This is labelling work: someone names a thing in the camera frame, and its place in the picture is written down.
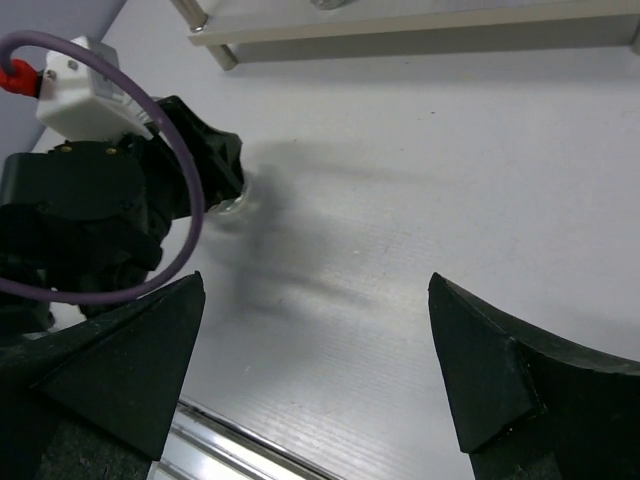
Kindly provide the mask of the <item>clear glass bottle front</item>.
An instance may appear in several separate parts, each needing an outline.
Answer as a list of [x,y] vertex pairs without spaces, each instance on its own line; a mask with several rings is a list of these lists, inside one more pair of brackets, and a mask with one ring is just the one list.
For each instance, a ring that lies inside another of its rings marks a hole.
[[216,215],[227,215],[235,211],[239,211],[249,198],[250,192],[251,184],[249,181],[246,181],[241,189],[240,194],[237,197],[233,199],[222,200],[220,203],[213,206],[209,210],[209,212]]

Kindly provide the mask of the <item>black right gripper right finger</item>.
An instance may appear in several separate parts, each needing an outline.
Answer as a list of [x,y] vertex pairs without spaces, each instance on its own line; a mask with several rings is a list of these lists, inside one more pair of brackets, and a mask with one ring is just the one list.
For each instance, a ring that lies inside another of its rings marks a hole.
[[477,479],[636,479],[639,364],[497,309],[439,274],[429,316]]

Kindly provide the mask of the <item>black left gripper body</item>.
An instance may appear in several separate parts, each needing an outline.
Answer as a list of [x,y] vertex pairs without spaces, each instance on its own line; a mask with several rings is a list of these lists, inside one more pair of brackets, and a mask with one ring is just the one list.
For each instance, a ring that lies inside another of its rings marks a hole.
[[[244,186],[240,137],[208,126],[177,96],[156,103],[193,155],[204,211],[237,197]],[[66,140],[5,160],[1,278],[80,293],[145,282],[172,222],[191,216],[176,155],[147,118],[150,139]],[[49,302],[1,292],[1,333],[44,332],[53,324]]]

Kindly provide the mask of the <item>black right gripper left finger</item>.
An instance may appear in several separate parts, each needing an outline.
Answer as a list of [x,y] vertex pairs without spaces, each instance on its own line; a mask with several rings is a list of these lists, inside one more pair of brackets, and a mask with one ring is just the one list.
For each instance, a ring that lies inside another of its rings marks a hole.
[[205,291],[194,272],[1,348],[4,479],[144,479],[162,456]]

